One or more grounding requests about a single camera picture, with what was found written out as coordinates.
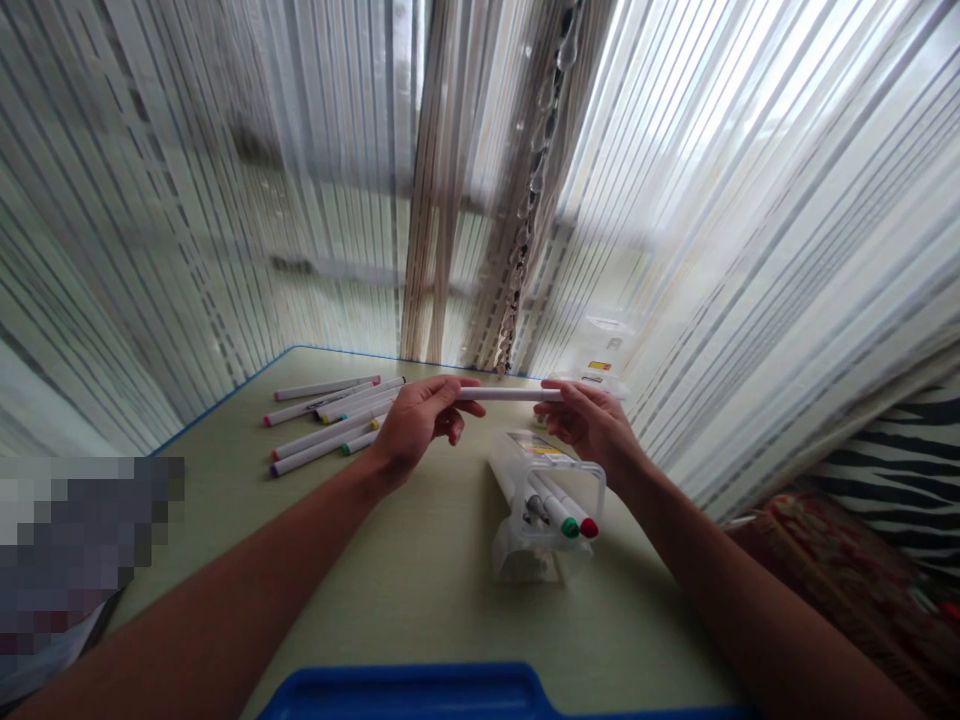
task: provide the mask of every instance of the sheer curtain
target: sheer curtain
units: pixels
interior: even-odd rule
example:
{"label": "sheer curtain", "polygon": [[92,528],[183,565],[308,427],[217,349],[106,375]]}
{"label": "sheer curtain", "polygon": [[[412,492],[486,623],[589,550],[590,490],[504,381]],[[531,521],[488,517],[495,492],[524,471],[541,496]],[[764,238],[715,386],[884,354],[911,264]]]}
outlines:
{"label": "sheer curtain", "polygon": [[294,344],[544,376],[604,307],[725,517],[958,362],[958,13],[4,3],[2,355],[49,402],[2,450],[148,453]]}

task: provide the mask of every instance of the white marker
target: white marker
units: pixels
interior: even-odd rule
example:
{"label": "white marker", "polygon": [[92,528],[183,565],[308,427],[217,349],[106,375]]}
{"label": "white marker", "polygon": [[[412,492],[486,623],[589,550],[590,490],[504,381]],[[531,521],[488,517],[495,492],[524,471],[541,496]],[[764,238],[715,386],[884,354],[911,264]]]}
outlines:
{"label": "white marker", "polygon": [[373,397],[374,395],[388,392],[390,390],[393,390],[394,388],[400,387],[405,382],[406,382],[405,378],[402,378],[402,377],[393,378],[393,380],[388,380],[387,382],[380,383],[375,388],[370,388],[369,390],[364,390],[363,392],[359,392],[356,395],[351,395],[350,397],[344,398],[343,400],[338,400],[335,403],[330,403],[329,405],[325,406],[320,412],[317,412],[314,414],[317,416],[318,420],[322,420],[324,423],[329,425],[332,421],[339,419],[340,415],[343,414],[339,411],[340,408],[344,408],[347,405],[352,405],[365,398]]}
{"label": "white marker", "polygon": [[354,405],[348,405],[345,408],[341,408],[340,410],[337,410],[337,412],[340,413],[340,420],[349,420],[355,415],[367,412],[374,405],[379,405],[380,402],[382,402],[383,400],[396,400],[397,395],[399,394],[400,394],[400,388],[394,388],[393,390],[390,390],[385,393],[381,393],[376,397],[367,398],[366,400],[361,400],[360,402]]}
{"label": "white marker", "polygon": [[291,405],[283,410],[277,410],[269,415],[264,415],[263,424],[267,427],[273,427],[274,425],[278,425],[287,420],[299,417],[300,415],[306,415],[319,408],[328,407],[334,403],[349,400],[356,395],[361,395],[364,392],[367,392],[368,390],[376,390],[377,387],[379,386],[374,386],[373,382],[371,381],[364,383],[363,385],[357,385],[356,388],[350,388],[349,390],[337,391],[321,397],[312,398],[306,402],[302,402],[297,405]]}
{"label": "white marker", "polygon": [[580,526],[581,535],[587,539],[593,539],[600,534],[600,528],[597,527],[597,523],[594,522],[593,518],[587,515],[583,511],[583,508],[580,507],[573,498],[567,495],[562,487],[544,473],[536,473],[536,475],[544,487],[553,493],[553,496],[560,501],[560,504],[563,505],[567,512],[573,516],[573,519],[577,521],[577,525]]}
{"label": "white marker", "polygon": [[547,511],[547,515],[550,516],[550,524],[557,528],[564,537],[571,539],[577,537],[580,534],[580,526],[577,525],[577,521],[570,516],[567,509],[560,504],[560,501],[553,496],[553,493],[534,473],[530,474],[530,484],[543,501],[543,507]]}
{"label": "white marker", "polygon": [[369,424],[341,432],[339,435],[317,443],[316,445],[312,445],[306,450],[301,450],[290,457],[286,457],[283,460],[275,462],[270,466],[270,475],[278,478],[284,473],[288,473],[291,470],[300,467],[301,465],[306,465],[311,460],[316,460],[318,457],[323,457],[327,453],[333,452],[337,448],[341,447],[345,442],[356,440],[358,437],[363,437],[368,432],[370,432]]}
{"label": "white marker", "polygon": [[460,400],[532,400],[533,402],[560,402],[559,390],[543,388],[460,388]]}
{"label": "white marker", "polygon": [[332,383],[320,383],[319,385],[301,385],[296,388],[287,388],[286,390],[277,390],[273,394],[274,400],[290,400],[295,397],[307,397],[309,395],[322,395],[323,393],[333,392],[334,390],[343,390],[355,385],[361,385],[365,382],[371,382],[377,385],[380,382],[379,375],[368,375],[362,378],[350,378],[349,380],[337,380]]}
{"label": "white marker", "polygon": [[[384,402],[372,408],[370,412],[374,413],[374,416],[384,413],[384,417],[386,417],[385,413],[390,411],[390,407],[391,407],[391,404],[389,402]],[[308,447],[316,445],[317,443],[321,443],[324,440],[329,440],[332,437],[337,437],[338,435],[343,434],[347,430],[352,430],[355,427],[364,427],[369,420],[370,418],[368,417],[358,415],[357,417],[354,417],[353,419],[347,422],[337,423],[336,425],[325,427],[323,428],[323,430],[317,430],[317,432],[315,433],[304,435],[302,438],[299,438],[298,440],[294,440],[293,442],[289,442],[286,445],[281,445],[275,450],[271,450],[270,457],[273,459],[274,462],[276,462],[277,460],[283,460],[286,457],[295,455],[296,453],[301,452],[302,450],[306,450]]]}
{"label": "white marker", "polygon": [[340,451],[344,455],[353,455],[357,450],[363,450],[365,447],[373,445],[373,441],[377,439],[377,435],[379,434],[379,430],[374,430],[373,432],[368,432],[366,435],[361,435],[355,440],[348,440],[340,446]]}

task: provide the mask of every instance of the table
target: table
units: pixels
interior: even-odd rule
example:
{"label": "table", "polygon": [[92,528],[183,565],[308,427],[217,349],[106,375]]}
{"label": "table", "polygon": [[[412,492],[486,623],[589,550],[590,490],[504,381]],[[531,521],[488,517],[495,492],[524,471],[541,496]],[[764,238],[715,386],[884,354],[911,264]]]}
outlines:
{"label": "table", "polygon": [[[280,407],[274,390],[440,372],[496,381],[303,347],[252,378],[161,451],[186,458],[185,502],[171,514],[167,544],[154,548],[151,567],[138,570],[121,597],[108,632],[351,462],[328,455],[268,479],[270,450],[317,429],[308,417],[263,427],[263,416]],[[503,384],[536,383],[508,377]],[[567,585],[493,581],[490,547],[508,507],[486,449],[498,431],[532,427],[532,403],[486,407],[486,418],[466,417],[458,447],[434,442],[408,484],[374,511],[277,650],[242,717],[256,717],[287,675],[311,665],[522,660],[569,714],[745,702],[697,615],[612,494],[595,556]]]}

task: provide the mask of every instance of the plastic marker case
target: plastic marker case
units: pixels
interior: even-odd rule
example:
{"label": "plastic marker case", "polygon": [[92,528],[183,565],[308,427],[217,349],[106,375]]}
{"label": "plastic marker case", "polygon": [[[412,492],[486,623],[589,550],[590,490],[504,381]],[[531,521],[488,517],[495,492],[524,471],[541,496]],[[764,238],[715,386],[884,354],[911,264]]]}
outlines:
{"label": "plastic marker case", "polygon": [[510,506],[493,542],[494,576],[507,582],[557,582],[569,578],[578,563],[593,557],[592,538],[562,534],[555,523],[531,517],[525,496],[533,473],[549,478],[603,527],[607,476],[596,463],[575,460],[530,430],[498,433],[490,445],[490,467]]}

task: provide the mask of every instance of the container label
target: container label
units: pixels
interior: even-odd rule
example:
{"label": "container label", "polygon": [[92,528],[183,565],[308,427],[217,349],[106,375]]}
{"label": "container label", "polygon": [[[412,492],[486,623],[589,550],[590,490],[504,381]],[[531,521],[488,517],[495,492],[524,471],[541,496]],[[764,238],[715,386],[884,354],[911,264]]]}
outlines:
{"label": "container label", "polygon": [[557,450],[539,435],[533,433],[507,433],[510,439],[523,448],[524,452],[531,455],[566,455],[565,452]]}

